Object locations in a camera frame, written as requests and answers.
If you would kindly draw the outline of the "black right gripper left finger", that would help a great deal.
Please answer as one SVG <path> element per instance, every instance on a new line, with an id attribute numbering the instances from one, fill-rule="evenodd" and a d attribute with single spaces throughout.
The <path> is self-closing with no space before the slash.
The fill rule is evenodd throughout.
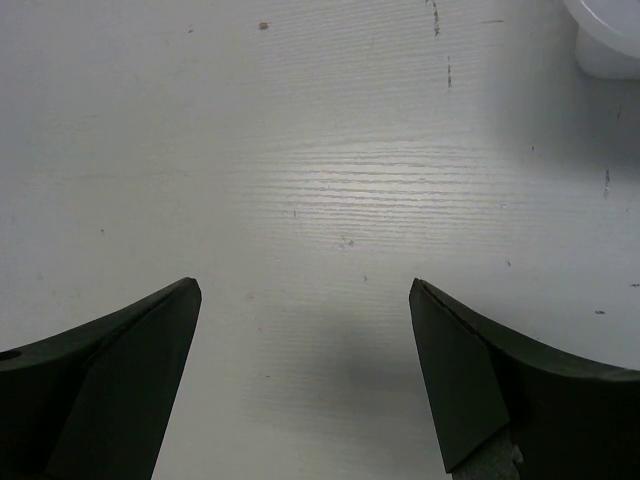
<path id="1" fill-rule="evenodd" d="M 149 479 L 202 301 L 183 278 L 1 354 L 4 479 Z"/>

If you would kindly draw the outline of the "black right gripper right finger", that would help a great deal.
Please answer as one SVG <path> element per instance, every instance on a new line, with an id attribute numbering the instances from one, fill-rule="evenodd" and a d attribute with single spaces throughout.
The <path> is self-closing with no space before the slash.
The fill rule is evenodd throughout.
<path id="1" fill-rule="evenodd" d="M 409 304 L 445 471 L 455 479 L 635 479 L 639 374 L 556 349 L 428 282 Z"/>

